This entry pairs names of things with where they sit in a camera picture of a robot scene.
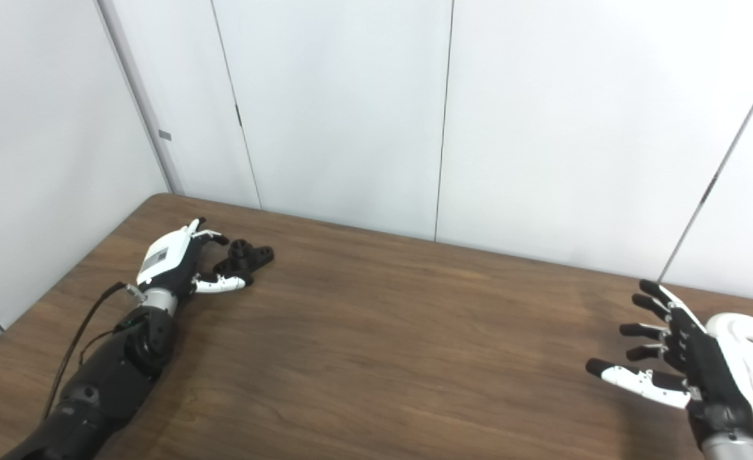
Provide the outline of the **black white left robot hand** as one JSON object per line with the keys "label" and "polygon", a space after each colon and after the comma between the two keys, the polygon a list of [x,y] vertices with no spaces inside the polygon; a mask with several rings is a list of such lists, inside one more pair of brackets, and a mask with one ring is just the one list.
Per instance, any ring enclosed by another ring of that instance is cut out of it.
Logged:
{"label": "black white left robot hand", "polygon": [[247,288],[254,282],[248,274],[200,273],[198,264],[207,243],[228,245],[229,239],[213,230],[200,230],[204,218],[161,236],[153,242],[137,274],[140,292],[164,290],[183,299],[195,293],[212,294]]}

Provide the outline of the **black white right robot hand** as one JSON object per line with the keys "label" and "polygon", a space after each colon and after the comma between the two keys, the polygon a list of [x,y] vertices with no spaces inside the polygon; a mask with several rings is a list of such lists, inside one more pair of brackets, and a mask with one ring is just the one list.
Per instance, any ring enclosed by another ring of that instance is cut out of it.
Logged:
{"label": "black white right robot hand", "polygon": [[709,332],[686,303],[653,280],[639,281],[634,305],[663,326],[627,323],[624,337],[650,344],[626,352],[628,364],[590,358],[586,371],[642,398],[684,410],[697,448],[707,459],[736,452],[753,458],[753,386],[741,351]]}

